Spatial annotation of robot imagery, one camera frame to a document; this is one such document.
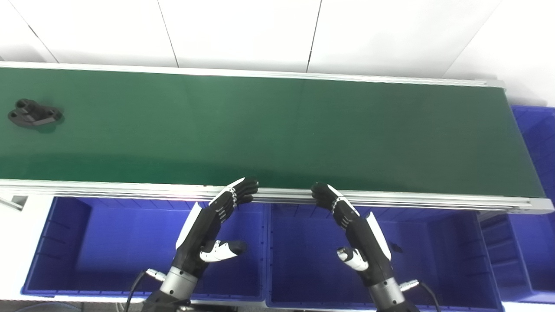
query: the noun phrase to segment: black cable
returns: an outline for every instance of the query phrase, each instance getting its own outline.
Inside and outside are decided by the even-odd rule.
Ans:
[[[131,298],[133,297],[133,293],[135,292],[135,289],[137,288],[140,281],[143,279],[143,277],[146,274],[147,274],[146,271],[141,271],[139,275],[137,275],[137,278],[135,279],[135,281],[133,282],[133,285],[131,286],[131,291],[129,292],[129,296],[127,296],[127,302],[125,303],[125,309],[123,309],[123,312],[129,311],[129,305],[131,304]]]
[[[436,311],[441,312],[440,303],[437,301],[436,294],[433,293],[432,289],[422,282],[420,282],[419,285],[422,286],[422,288],[426,289],[428,293],[430,293],[430,296],[433,299],[433,303],[436,305]]]

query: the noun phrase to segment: blue storage bin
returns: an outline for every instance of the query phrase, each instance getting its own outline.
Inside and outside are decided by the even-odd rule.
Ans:
[[[513,106],[546,196],[555,200],[555,109]],[[503,301],[555,303],[555,213],[481,223]]]
[[[127,297],[136,275],[167,272],[175,242],[194,202],[55,198],[22,294]],[[244,204],[222,225],[218,239],[244,240],[247,251],[210,264],[193,299],[262,301],[265,295],[266,204]],[[147,297],[160,282],[144,279]]]
[[[443,311],[502,311],[475,212],[358,208],[373,211],[392,250],[399,283],[418,279],[437,294]],[[330,213],[314,205],[271,207],[266,304],[290,309],[373,309],[359,276],[336,249],[348,246]],[[406,296],[435,311],[421,288]]]

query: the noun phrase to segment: robotic hand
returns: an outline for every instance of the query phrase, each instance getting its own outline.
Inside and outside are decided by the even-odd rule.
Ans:
[[[403,296],[391,267],[391,252],[373,213],[361,217],[351,203],[331,185],[312,186],[316,205],[331,211],[335,222],[345,230],[351,247],[337,250],[337,256],[357,271],[378,312],[417,312]]]
[[[243,241],[215,238],[235,207],[252,202],[252,195],[257,191],[257,180],[241,178],[225,187],[208,207],[203,209],[195,203],[179,234],[168,274],[145,272],[163,283],[160,290],[147,298],[142,311],[175,312],[178,307],[189,305],[196,282],[209,263],[235,257],[246,250]]]

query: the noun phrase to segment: black mechanical part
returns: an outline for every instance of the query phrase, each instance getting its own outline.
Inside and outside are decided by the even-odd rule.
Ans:
[[[8,118],[20,127],[36,127],[60,120],[62,112],[56,107],[40,105],[30,99],[20,99]]]

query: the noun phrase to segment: cable connector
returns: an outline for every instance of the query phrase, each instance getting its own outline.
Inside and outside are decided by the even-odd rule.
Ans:
[[[165,281],[166,280],[166,275],[162,272],[158,272],[154,269],[148,269],[145,272],[148,276],[154,278],[157,281]]]
[[[399,288],[404,293],[409,289],[417,287],[419,284],[420,284],[420,282],[418,280],[414,279],[414,280],[410,280],[410,281],[406,281],[406,282],[402,283],[401,285],[399,285]]]

